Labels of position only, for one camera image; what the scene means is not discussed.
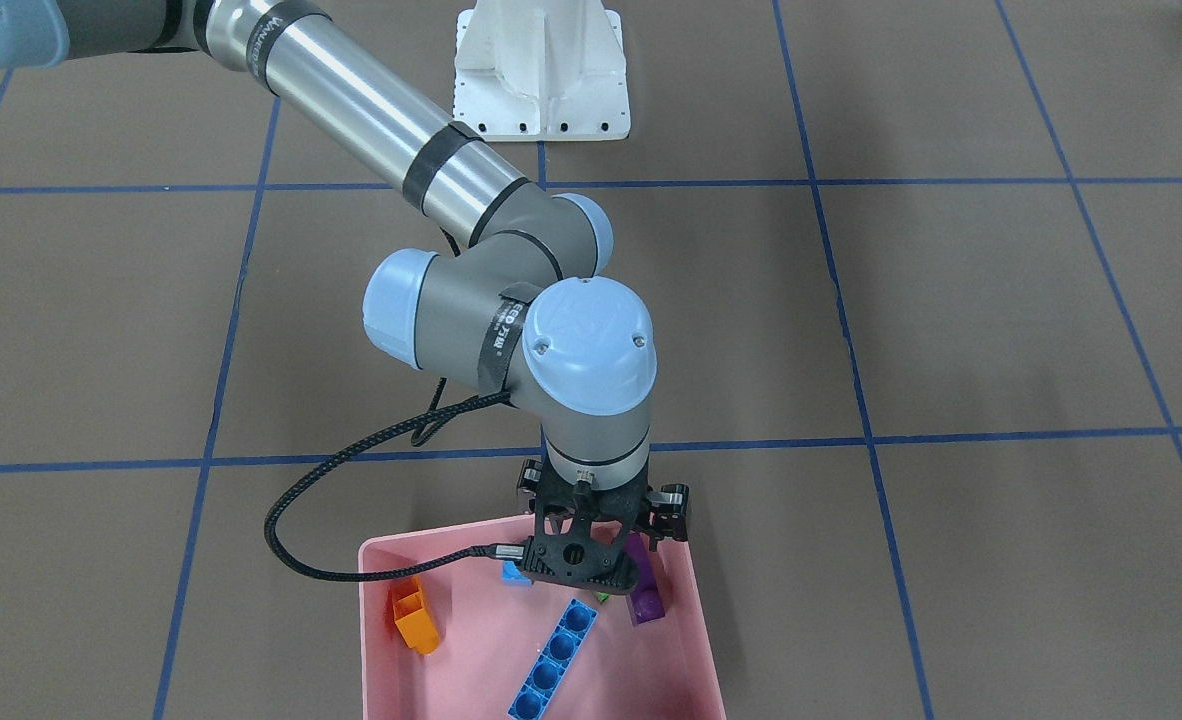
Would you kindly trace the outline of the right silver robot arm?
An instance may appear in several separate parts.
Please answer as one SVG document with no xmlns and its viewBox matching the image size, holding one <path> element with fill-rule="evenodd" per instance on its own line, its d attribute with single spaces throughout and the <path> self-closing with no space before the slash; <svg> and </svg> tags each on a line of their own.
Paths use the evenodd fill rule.
<svg viewBox="0 0 1182 720">
<path fill-rule="evenodd" d="M 606 569 L 626 544 L 596 541 L 592 528 L 609 521 L 652 543 L 686 541 L 690 492 L 649 484 L 651 316 L 604 274 L 613 231 L 599 205 L 543 190 L 311 1 L 0 1 L 0 69 L 170 53 L 210 56 L 301 111 L 450 247 L 382 260 L 364 331 L 395 359 L 475 395 L 364 437 L 299 480 L 265 523 L 280 559 L 290 552 L 277 524 L 329 471 L 387 439 L 426 442 L 454 416 L 501 404 L 539 419 L 544 450 L 517 489 L 535 532 L 521 549 L 492 551 L 496 559 Z"/>
</svg>

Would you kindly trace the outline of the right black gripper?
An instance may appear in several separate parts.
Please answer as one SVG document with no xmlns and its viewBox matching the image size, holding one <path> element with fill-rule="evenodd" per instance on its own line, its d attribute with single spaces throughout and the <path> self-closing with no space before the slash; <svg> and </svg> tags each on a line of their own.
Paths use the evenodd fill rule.
<svg viewBox="0 0 1182 720">
<path fill-rule="evenodd" d="M 647 537 L 651 552 L 658 551 L 661 541 L 690 541 L 690 487 L 687 484 L 652 486 L 649 463 L 643 463 L 626 484 L 605 489 L 596 486 L 587 471 L 569 482 L 543 461 L 530 459 L 522 463 L 515 493 L 522 512 L 531 515 L 540 507 L 559 506 L 578 514 L 587 512 L 592 519 L 632 521 L 632 532 Z"/>
</svg>

